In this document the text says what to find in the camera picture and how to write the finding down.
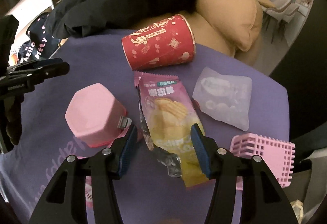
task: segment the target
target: purple cloth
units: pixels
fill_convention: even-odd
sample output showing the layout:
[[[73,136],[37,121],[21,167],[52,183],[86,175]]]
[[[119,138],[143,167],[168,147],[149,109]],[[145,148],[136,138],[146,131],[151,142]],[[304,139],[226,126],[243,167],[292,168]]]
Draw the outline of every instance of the purple cloth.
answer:
[[[22,104],[23,132],[13,151],[0,155],[0,181],[22,223],[27,223],[51,176],[69,154],[88,157],[101,148],[89,148],[74,138],[64,118],[74,93],[101,83],[127,108],[139,125],[138,96],[133,88],[133,72],[121,46],[126,30],[107,31],[82,39],[70,38],[55,56],[70,64],[68,75],[46,80],[25,95]],[[284,87],[253,68],[220,52],[197,45],[189,64],[150,70],[175,74],[192,95],[204,67],[219,72],[249,76],[253,81],[249,110],[249,132],[288,140],[289,113]],[[244,132],[199,112],[206,135],[220,147],[229,148],[231,139]],[[179,218],[185,224],[204,223],[214,189],[214,181],[186,190],[183,181],[167,175],[145,142],[139,145],[130,168],[114,187],[125,224],[156,224]],[[239,223],[241,192],[237,191],[233,224]],[[89,223],[94,224],[92,215]]]

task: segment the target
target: dining chair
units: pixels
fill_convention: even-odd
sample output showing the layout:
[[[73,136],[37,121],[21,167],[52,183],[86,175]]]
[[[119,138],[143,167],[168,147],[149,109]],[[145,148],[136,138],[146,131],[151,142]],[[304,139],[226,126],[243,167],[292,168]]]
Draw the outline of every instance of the dining chair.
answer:
[[[262,10],[266,12],[267,10],[273,10],[277,9],[278,11],[286,9],[290,4],[292,0],[274,0],[272,3],[276,6],[276,8],[265,8],[263,7]]]
[[[275,33],[277,30],[279,30],[281,21],[282,21],[283,17],[285,16],[285,14],[286,13],[291,14],[291,15],[295,14],[295,12],[297,11],[297,9],[295,10],[296,6],[297,6],[297,9],[299,9],[298,5],[296,5],[294,3],[292,3],[292,4],[290,3],[286,6],[283,6],[283,8],[281,8],[281,9],[272,8],[272,9],[268,9],[266,11],[266,13],[268,15],[266,31],[268,30],[270,19],[274,18],[276,20],[275,27],[272,32],[271,43],[273,43],[273,41],[274,41]]]
[[[299,5],[295,3],[290,4],[290,6],[286,9],[280,24],[280,31],[282,32],[283,35],[285,33],[286,25],[292,21],[298,9],[299,9]]]

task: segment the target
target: black clamp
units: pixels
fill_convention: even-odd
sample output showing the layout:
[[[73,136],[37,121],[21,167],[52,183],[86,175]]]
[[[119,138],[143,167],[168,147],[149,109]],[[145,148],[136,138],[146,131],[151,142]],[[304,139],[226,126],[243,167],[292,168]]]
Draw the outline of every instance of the black clamp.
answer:
[[[6,132],[4,100],[10,97],[32,92],[35,85],[45,79],[65,75],[69,64],[60,58],[31,61],[7,68],[5,75],[0,75],[0,152],[7,153],[14,148]]]
[[[124,137],[93,157],[68,156],[45,188],[29,224],[87,224],[86,176],[92,176],[95,222],[123,224],[112,180],[126,173],[136,142],[137,128],[131,124]]]
[[[260,156],[234,156],[203,136],[197,124],[192,126],[191,139],[202,172],[216,180],[205,224],[232,222],[238,176],[243,178],[240,224],[298,223],[284,191]]]
[[[236,178],[243,177],[240,224],[297,224],[297,219],[278,181],[260,156],[244,159],[218,148],[194,124],[191,139],[202,172],[215,179],[215,189],[205,224],[231,224]],[[123,224],[112,180],[119,180],[137,141],[132,124],[125,137],[114,140],[95,156],[78,160],[68,156],[45,188],[29,224],[87,224],[85,177],[92,176],[96,224]]]

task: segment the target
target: pink plastic basket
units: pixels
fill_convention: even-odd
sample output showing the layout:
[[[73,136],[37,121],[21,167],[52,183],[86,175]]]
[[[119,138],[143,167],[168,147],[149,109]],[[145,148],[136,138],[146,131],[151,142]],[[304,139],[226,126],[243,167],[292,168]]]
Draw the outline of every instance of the pink plastic basket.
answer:
[[[251,158],[253,155],[261,156],[279,184],[282,187],[288,187],[292,178],[290,175],[293,173],[294,148],[295,145],[291,142],[248,133],[233,137],[230,152],[243,158]],[[236,189],[242,190],[241,177],[237,179]]]

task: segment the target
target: snack bag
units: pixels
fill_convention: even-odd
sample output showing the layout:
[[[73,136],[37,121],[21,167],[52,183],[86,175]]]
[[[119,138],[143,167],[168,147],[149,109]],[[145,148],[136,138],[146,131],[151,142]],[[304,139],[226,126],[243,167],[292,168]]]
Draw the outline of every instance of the snack bag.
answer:
[[[141,72],[135,72],[134,80],[148,148],[156,152],[158,161],[168,167],[168,173],[174,171],[172,176],[182,177],[186,187],[207,181],[190,136],[193,124],[197,123],[202,133],[203,127],[182,82],[177,76]]]

